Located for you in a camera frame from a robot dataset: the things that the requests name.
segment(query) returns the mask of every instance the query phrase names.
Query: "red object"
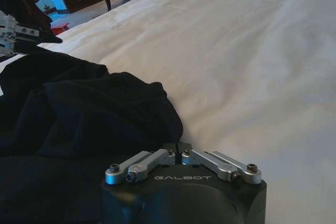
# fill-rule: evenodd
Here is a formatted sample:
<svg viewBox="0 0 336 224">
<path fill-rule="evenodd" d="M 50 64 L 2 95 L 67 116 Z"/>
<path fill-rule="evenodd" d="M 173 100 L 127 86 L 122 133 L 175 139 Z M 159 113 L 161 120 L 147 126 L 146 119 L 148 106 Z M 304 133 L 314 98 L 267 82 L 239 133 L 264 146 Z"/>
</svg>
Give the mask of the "red object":
<svg viewBox="0 0 336 224">
<path fill-rule="evenodd" d="M 63 33 L 66 30 L 69 30 L 69 25 L 70 23 L 64 23 L 64 24 L 60 24 L 58 26 L 52 26 L 51 30 L 55 35 L 58 35 L 60 33 Z"/>
</svg>

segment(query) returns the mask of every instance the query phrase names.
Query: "white duvet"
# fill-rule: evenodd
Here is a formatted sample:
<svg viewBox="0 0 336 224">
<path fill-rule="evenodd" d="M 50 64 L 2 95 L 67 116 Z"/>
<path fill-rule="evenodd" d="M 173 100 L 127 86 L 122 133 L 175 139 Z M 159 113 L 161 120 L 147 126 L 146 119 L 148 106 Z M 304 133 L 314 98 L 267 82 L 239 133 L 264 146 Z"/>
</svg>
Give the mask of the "white duvet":
<svg viewBox="0 0 336 224">
<path fill-rule="evenodd" d="M 256 163 L 268 224 L 336 223 L 336 0 L 133 0 L 61 38 L 162 82 L 184 141 Z"/>
</svg>

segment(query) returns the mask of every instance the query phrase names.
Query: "dark fabric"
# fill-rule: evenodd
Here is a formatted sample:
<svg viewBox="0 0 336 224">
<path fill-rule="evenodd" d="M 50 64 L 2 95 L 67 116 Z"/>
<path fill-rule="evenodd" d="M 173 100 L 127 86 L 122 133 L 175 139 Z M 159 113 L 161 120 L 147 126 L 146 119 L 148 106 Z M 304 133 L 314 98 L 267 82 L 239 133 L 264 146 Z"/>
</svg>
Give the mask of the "dark fabric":
<svg viewBox="0 0 336 224">
<path fill-rule="evenodd" d="M 160 83 L 65 54 L 22 57 L 0 73 L 0 86 L 0 222 L 99 220 L 109 163 L 183 132 Z"/>
</svg>

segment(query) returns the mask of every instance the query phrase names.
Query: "floor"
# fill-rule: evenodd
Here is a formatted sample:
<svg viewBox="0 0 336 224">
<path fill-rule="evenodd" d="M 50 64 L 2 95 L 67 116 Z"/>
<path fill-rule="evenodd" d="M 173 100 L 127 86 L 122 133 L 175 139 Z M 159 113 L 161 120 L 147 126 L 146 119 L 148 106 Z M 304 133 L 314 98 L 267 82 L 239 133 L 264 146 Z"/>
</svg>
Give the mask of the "floor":
<svg viewBox="0 0 336 224">
<path fill-rule="evenodd" d="M 112 9 L 128 2 L 128 0 L 111 0 Z M 99 17 L 107 12 L 107 7 L 105 1 L 96 3 L 87 8 L 79 10 L 75 13 L 70 14 L 58 14 L 56 12 L 49 14 L 48 16 L 52 18 L 53 22 L 51 26 L 58 26 L 64 23 L 70 23 L 69 28 L 73 28 L 94 18 Z"/>
</svg>

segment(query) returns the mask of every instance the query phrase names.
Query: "white bedsheet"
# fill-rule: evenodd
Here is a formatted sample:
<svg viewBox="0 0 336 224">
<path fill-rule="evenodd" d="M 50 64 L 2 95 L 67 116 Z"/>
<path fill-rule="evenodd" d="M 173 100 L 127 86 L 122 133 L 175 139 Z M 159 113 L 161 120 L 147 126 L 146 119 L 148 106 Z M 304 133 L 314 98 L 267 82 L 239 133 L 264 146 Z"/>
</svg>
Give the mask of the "white bedsheet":
<svg viewBox="0 0 336 224">
<path fill-rule="evenodd" d="M 163 83 L 183 140 L 256 163 L 267 223 L 336 223 L 336 0 L 133 0 L 46 48 Z"/>
</svg>

